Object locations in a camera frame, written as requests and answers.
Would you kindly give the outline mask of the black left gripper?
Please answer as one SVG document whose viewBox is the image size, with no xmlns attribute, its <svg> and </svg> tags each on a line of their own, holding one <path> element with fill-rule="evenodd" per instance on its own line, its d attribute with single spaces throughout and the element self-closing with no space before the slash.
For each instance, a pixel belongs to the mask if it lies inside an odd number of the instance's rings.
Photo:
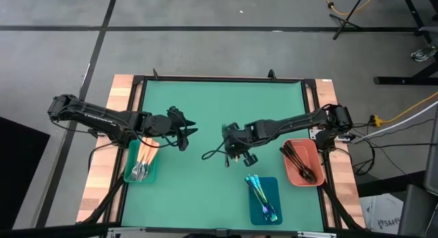
<svg viewBox="0 0 438 238">
<path fill-rule="evenodd" d="M 195 124 L 191 120 L 186 120 L 183 112 L 172 106 L 167 110 L 166 116 L 154 115 L 149 118 L 149 133 L 151 136 L 162 137 L 174 135 L 177 140 L 170 145 L 184 151 L 188 147 L 188 136 L 198 131 L 197 128 L 188 128 Z"/>
</svg>

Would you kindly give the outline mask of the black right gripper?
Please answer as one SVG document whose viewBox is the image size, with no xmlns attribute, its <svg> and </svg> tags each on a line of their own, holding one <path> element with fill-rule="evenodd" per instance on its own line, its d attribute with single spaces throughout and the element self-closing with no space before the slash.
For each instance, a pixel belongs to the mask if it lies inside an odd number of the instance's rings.
<svg viewBox="0 0 438 238">
<path fill-rule="evenodd" d="M 246 167 L 258 162 L 257 156 L 249 153 L 252 146 L 248 141 L 246 130 L 241 130 L 237 123 L 222 125 L 222 137 L 224 139 L 224 151 L 230 159 L 239 161 L 242 157 Z"/>
</svg>

